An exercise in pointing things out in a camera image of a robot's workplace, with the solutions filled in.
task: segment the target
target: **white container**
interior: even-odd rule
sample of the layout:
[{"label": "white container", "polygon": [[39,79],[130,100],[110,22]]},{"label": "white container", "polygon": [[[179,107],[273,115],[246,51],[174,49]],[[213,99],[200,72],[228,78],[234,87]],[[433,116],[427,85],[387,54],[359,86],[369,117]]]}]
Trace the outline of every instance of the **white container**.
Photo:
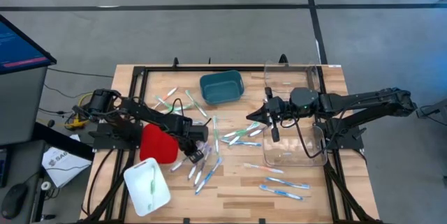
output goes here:
[{"label": "white container", "polygon": [[148,158],[127,169],[124,180],[139,216],[146,216],[170,201],[168,185],[154,158]]}]

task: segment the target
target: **wooden tabletop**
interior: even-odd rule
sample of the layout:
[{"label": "wooden tabletop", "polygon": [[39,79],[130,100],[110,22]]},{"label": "wooden tabletop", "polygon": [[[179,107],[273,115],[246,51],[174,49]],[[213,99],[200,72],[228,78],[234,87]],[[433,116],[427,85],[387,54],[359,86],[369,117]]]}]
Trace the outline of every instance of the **wooden tabletop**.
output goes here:
[{"label": "wooden tabletop", "polygon": [[[118,90],[127,96],[130,89],[131,73],[134,65],[118,65],[112,89]],[[339,66],[322,66],[325,87],[328,93],[347,95],[342,68]],[[245,117],[263,104],[264,98],[264,72],[241,72],[244,82],[244,95],[238,102],[226,103],[217,106],[206,105],[199,87],[199,79],[202,75],[211,72],[158,72],[150,73],[147,83],[145,102],[151,107],[156,104],[154,95],[164,96],[172,88],[178,87],[177,92],[168,99],[173,102],[175,98],[181,98],[185,103],[189,99],[185,90],[190,90],[191,95],[205,108],[210,115],[219,118],[218,129],[220,136],[234,130],[246,128],[252,122]],[[291,82],[292,87],[307,85],[306,77],[302,73],[275,73],[270,77],[270,82],[281,80],[279,84]],[[185,111],[185,116],[194,120],[206,121],[197,109]],[[303,128],[312,126],[313,119],[300,120]],[[208,141],[214,146],[212,130]],[[250,139],[253,142],[263,142],[263,135]],[[219,143],[222,165],[217,169],[200,195],[194,195],[193,182],[187,180],[187,174],[192,164],[181,166],[176,172],[170,172],[171,165],[161,165],[163,175],[169,186],[171,201],[157,209],[155,212],[139,217],[135,213],[132,201],[129,198],[125,223],[182,223],[183,218],[190,218],[192,223],[257,223],[259,218],[265,218],[267,223],[331,223],[332,217],[328,201],[325,177],[322,167],[278,167],[284,174],[274,174],[259,169],[245,168],[243,163],[264,164],[264,152],[262,147],[236,146],[228,148],[223,142]],[[99,163],[108,151],[96,153],[91,168],[88,188],[91,186]],[[99,172],[97,182],[94,185],[91,200],[91,211],[103,199],[110,188],[113,168],[115,165],[116,151],[114,151],[103,168]],[[341,150],[342,164],[346,184],[352,195],[364,210],[372,217],[378,218],[376,203],[369,182],[369,176],[365,161],[351,150]],[[178,160],[183,159],[184,154],[179,151]],[[207,174],[216,163],[217,155],[210,156],[204,173]],[[135,164],[139,163],[139,151],[135,156]],[[265,177],[277,177],[293,183],[306,183],[310,190],[284,187],[275,182],[266,182]],[[303,202],[287,197],[272,194],[259,189],[260,184],[266,184],[271,188],[281,189],[305,197]],[[87,206],[88,190],[85,194],[84,207]],[[112,218],[118,217],[121,202],[122,189],[115,198]],[[342,213],[341,197],[336,189],[336,197],[340,218]]]}]

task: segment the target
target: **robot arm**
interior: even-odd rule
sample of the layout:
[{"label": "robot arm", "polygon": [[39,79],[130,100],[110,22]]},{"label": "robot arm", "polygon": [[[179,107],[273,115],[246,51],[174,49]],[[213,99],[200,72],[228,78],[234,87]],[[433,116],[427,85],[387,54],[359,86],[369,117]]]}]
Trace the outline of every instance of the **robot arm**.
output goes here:
[{"label": "robot arm", "polygon": [[[114,102],[121,103],[115,107]],[[83,114],[90,121],[106,120],[113,130],[123,140],[134,136],[135,121],[141,120],[158,126],[163,132],[173,136],[179,143],[179,148],[189,159],[196,163],[203,157],[203,153],[196,146],[197,141],[206,142],[207,126],[193,126],[193,120],[176,114],[163,114],[146,106],[135,98],[122,97],[118,91],[97,89],[94,91],[90,103],[86,107],[75,106],[74,111]]]},{"label": "robot arm", "polygon": [[[279,141],[277,122],[283,120],[297,121],[316,115],[326,119],[322,125],[323,131],[328,133],[325,135],[332,135],[387,115],[406,117],[417,108],[410,99],[410,92],[397,88],[348,96],[320,94],[308,88],[294,88],[289,101],[283,101],[278,96],[273,97],[269,87],[265,88],[265,94],[267,102],[259,110],[249,114],[247,119],[272,125],[274,142]],[[343,119],[333,119],[340,112],[359,109],[365,110]]]}]

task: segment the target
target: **gray floor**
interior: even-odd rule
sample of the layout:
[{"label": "gray floor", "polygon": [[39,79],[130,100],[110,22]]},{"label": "gray floor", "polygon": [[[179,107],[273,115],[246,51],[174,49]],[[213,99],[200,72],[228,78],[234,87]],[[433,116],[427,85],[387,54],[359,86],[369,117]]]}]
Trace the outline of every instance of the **gray floor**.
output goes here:
[{"label": "gray floor", "polygon": [[[434,3],[438,0],[316,0],[316,3]],[[307,0],[0,0],[0,6],[116,6],[204,3],[307,3]],[[263,63],[281,53],[317,64],[308,10],[3,12],[51,52],[56,68],[112,75],[116,64]],[[400,87],[419,105],[447,98],[446,9],[319,10],[329,64],[341,64],[351,93]],[[47,84],[78,94],[111,80],[49,72]],[[44,90],[41,107],[68,110],[75,100]],[[381,219],[447,219],[447,128],[429,120],[384,118],[367,124],[368,170]],[[81,132],[83,141],[90,141]],[[54,222],[76,221],[88,171],[45,204]]]}]

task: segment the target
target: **teal bowl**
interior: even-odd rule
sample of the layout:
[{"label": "teal bowl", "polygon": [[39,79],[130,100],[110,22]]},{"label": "teal bowl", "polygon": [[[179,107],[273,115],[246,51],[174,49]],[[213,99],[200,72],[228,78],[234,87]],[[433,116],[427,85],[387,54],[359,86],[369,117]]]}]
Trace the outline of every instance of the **teal bowl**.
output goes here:
[{"label": "teal bowl", "polygon": [[208,105],[233,102],[244,93],[244,82],[237,70],[204,75],[200,78],[200,91]]}]

